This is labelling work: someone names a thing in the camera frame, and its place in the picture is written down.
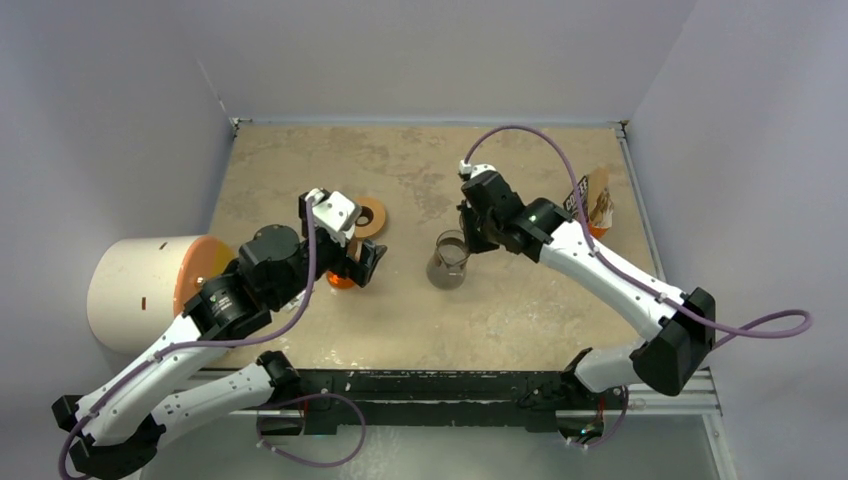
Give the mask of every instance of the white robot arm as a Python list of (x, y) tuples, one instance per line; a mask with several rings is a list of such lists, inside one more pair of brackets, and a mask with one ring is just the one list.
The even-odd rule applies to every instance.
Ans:
[[(581, 225), (547, 199), (525, 205), (491, 165), (460, 161), (465, 200), (459, 205), (462, 230), (472, 253), (506, 247), (515, 254), (575, 279), (615, 309), (641, 340), (621, 347), (587, 349), (566, 373), (589, 392), (646, 383), (660, 393), (677, 395), (715, 341), (715, 331), (677, 312), (666, 300), (714, 318), (715, 302), (696, 289), (687, 294), (643, 272), (615, 252), (587, 245)], [(597, 257), (659, 292), (652, 297), (614, 273)]]
[(53, 404), (57, 424), (79, 437), (69, 446), (77, 471), (103, 480), (123, 478), (149, 462), (158, 448), (200, 425), (299, 395), (298, 374), (281, 352), (265, 352), (255, 364), (225, 378), (172, 394), (229, 348), (268, 340), (245, 338), (271, 323), (272, 311), (303, 300), (310, 273), (313, 280), (332, 271), (359, 286), (370, 282), (386, 247), (366, 240), (358, 255), (348, 252), (360, 207), (339, 192), (314, 189), (300, 197), (299, 211), (309, 242), (289, 227), (263, 227), (114, 379), (88, 395), (65, 395)]

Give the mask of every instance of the beaker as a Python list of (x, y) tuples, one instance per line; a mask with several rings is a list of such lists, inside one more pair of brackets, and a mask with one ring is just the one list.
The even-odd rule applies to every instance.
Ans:
[(434, 287), (453, 290), (465, 281), (465, 267), (470, 253), (465, 236), (459, 230), (448, 230), (436, 240), (436, 251), (427, 262), (427, 278)]

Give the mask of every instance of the wooden disc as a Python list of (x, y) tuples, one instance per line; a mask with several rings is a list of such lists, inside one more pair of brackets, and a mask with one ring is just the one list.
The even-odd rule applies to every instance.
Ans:
[(358, 239), (373, 238), (386, 226), (386, 207), (374, 197), (357, 197), (354, 201), (362, 207), (356, 219), (354, 236)]

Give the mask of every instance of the stained surface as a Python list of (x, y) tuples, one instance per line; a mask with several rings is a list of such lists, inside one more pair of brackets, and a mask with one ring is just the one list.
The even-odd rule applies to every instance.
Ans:
[[(503, 250), (472, 256), (453, 291), (425, 273), (438, 235), (458, 227), (457, 162), (486, 129), (473, 127), (242, 127), (210, 233), (237, 247), (260, 227), (297, 228), (297, 197), (314, 187), (380, 199), (389, 251), (365, 289), (334, 290), (322, 278), (302, 321), (286, 336), (235, 349), (214, 367), (241, 368), (279, 349), (300, 367), (561, 369), (587, 346), (636, 337), (617, 313), (576, 282)], [(546, 129), (578, 175), (610, 170), (613, 227), (603, 243), (653, 272), (626, 166), (612, 129)], [(478, 150), (525, 203), (571, 192), (553, 150), (503, 132)], [(259, 334), (279, 328), (276, 314)]]

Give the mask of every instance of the orange object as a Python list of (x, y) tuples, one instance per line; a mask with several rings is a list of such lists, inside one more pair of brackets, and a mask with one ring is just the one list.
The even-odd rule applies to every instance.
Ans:
[(185, 302), (193, 297), (207, 278), (220, 275), (230, 260), (236, 258), (224, 242), (211, 235), (198, 237), (188, 248), (177, 274), (174, 289), (174, 316), (183, 311)]
[(327, 283), (333, 286), (333, 288), (338, 288), (339, 290), (347, 290), (348, 288), (353, 288), (356, 286), (353, 283), (353, 280), (349, 278), (342, 278), (336, 275), (333, 272), (327, 272)]
[[(359, 241), (356, 238), (354, 238), (353, 241), (350, 242), (350, 245), (348, 245), (347, 253), (348, 255), (353, 255), (358, 258)], [(339, 290), (347, 290), (348, 288), (356, 286), (356, 283), (354, 283), (353, 280), (341, 277), (330, 271), (327, 271), (325, 276), (327, 277), (327, 283), (329, 283), (333, 288), (338, 288)]]
[(597, 238), (598, 240), (600, 240), (601, 237), (603, 237), (604, 234), (607, 233), (607, 230), (609, 230), (609, 228), (596, 227), (592, 224), (589, 224), (589, 233), (592, 234), (592, 236)]

